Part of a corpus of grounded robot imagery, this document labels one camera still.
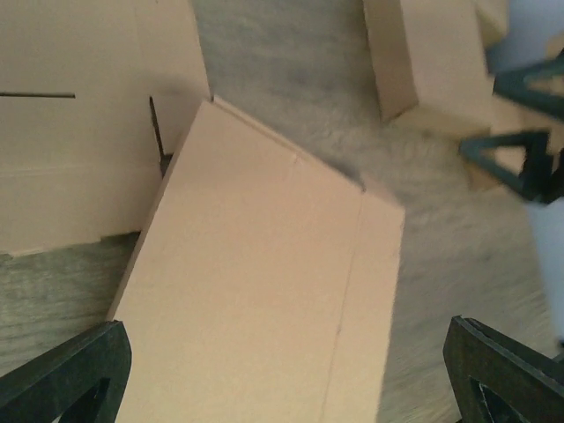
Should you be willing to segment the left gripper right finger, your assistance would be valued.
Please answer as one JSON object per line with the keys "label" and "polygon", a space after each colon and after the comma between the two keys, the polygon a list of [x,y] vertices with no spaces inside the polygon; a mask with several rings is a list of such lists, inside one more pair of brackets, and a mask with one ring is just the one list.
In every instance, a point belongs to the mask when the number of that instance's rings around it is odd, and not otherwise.
{"label": "left gripper right finger", "polygon": [[442,353],[462,422],[563,421],[562,354],[549,358],[462,316]]}

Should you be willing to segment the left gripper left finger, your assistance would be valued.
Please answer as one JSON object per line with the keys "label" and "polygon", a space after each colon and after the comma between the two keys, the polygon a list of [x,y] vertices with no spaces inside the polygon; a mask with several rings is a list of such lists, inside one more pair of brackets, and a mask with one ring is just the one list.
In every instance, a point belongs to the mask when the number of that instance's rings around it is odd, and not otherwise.
{"label": "left gripper left finger", "polygon": [[1,421],[114,422],[131,359],[123,323],[99,323],[3,375]]}

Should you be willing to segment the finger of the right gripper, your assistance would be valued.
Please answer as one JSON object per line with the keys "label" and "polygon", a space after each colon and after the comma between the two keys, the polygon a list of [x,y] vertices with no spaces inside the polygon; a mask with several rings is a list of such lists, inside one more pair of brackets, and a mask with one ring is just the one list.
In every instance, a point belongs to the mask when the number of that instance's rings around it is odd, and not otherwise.
{"label": "finger of the right gripper", "polygon": [[548,115],[563,118],[563,94],[541,90],[534,84],[563,76],[563,57],[556,56],[518,69],[498,73],[493,93],[515,104]]}
{"label": "finger of the right gripper", "polygon": [[525,130],[463,140],[459,153],[524,201],[563,198],[563,152],[550,150],[548,130]]}

